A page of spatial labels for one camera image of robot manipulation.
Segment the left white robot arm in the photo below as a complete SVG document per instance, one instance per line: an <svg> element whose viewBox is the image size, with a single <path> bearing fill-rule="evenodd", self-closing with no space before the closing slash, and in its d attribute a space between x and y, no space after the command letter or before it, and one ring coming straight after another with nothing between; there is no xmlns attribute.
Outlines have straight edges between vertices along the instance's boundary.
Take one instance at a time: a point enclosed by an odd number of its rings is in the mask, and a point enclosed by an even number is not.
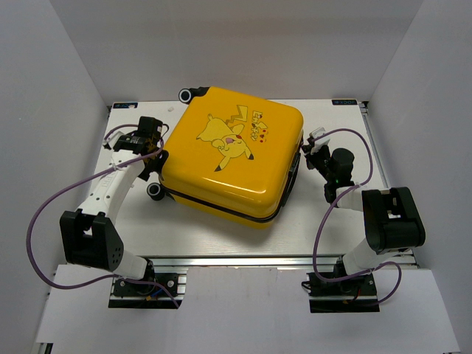
<svg viewBox="0 0 472 354"><path fill-rule="evenodd" d="M119 209L136 179L147 181L162 162L162 128L165 124L142 116L130 133L121 126L105 135L103 147L111 151L108 169L94 190L76 211L60 218L60 232L66 261L103 269L131 279L139 294L149 294L156 276L146 270L148 262L125 250L115 228Z"/></svg>

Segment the blue table label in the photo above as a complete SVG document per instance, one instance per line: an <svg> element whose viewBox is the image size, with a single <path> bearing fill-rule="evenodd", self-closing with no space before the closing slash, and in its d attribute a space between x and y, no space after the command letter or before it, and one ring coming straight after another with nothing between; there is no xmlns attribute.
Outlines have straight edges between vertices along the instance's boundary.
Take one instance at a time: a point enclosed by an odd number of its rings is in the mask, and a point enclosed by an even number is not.
<svg viewBox="0 0 472 354"><path fill-rule="evenodd" d="M138 107L137 102L131 102L131 103L114 103L112 105L113 109L135 109Z"/></svg>
<svg viewBox="0 0 472 354"><path fill-rule="evenodd" d="M332 99L333 105L357 105L358 102L355 99Z"/></svg>

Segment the left blue table label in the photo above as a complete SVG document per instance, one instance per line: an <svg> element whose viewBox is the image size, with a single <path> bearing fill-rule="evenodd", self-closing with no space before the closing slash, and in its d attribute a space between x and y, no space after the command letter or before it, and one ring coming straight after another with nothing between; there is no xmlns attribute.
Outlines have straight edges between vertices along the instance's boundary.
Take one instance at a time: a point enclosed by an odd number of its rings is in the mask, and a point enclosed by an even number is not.
<svg viewBox="0 0 472 354"><path fill-rule="evenodd" d="M112 105L113 109L135 109L138 107L137 102L131 102L131 103L114 103Z"/></svg>

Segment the right blue table label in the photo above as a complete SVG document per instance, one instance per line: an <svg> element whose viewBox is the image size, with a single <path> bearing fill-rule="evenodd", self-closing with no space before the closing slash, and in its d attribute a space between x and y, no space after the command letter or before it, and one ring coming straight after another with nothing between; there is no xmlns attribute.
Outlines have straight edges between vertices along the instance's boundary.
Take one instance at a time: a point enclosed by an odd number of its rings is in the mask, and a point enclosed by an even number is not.
<svg viewBox="0 0 472 354"><path fill-rule="evenodd" d="M355 99L332 99L333 105L357 105L358 102Z"/></svg>

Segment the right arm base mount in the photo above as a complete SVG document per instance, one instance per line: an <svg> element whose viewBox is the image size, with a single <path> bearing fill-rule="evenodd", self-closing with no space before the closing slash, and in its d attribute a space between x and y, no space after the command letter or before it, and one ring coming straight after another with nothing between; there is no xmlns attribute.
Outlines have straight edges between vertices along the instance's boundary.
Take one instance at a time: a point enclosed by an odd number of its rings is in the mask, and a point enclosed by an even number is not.
<svg viewBox="0 0 472 354"><path fill-rule="evenodd" d="M377 313L377 288L372 275L342 282L324 282L307 273L301 286L308 292L311 313Z"/></svg>

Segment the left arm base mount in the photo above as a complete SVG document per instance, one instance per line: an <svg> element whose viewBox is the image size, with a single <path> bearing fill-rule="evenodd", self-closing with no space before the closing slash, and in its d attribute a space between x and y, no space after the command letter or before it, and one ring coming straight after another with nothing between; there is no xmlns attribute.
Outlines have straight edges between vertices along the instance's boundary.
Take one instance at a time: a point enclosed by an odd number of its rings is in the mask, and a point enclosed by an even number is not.
<svg viewBox="0 0 472 354"><path fill-rule="evenodd" d="M108 307L176 310L175 302L178 305L182 303L187 283L185 270L155 268L148 272L145 281L153 282L153 284L136 284L126 280L114 280Z"/></svg>

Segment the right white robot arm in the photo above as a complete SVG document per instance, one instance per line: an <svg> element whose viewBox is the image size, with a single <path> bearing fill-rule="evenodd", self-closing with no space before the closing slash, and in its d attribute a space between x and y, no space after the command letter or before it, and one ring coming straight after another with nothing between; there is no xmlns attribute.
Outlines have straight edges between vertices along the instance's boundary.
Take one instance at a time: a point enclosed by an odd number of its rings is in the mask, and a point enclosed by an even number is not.
<svg viewBox="0 0 472 354"><path fill-rule="evenodd" d="M371 271L390 257L425 243L426 231L409 188L371 190L356 185L352 180L355 157L347 149L330 152L327 145L305 145L302 151L308 168L325 179L324 197L330 207L363 214L364 239L340 257L333 269L338 292L352 293L360 284L358 273Z"/></svg>

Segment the yellow hard-shell suitcase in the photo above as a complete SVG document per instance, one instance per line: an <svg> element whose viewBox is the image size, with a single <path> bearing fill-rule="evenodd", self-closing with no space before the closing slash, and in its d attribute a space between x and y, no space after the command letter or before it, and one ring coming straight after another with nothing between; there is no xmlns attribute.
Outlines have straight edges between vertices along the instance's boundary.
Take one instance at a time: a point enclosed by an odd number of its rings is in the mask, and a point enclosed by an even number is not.
<svg viewBox="0 0 472 354"><path fill-rule="evenodd" d="M183 88L164 143L162 189L175 201L258 229L285 206L303 135L297 109L218 87Z"/></svg>

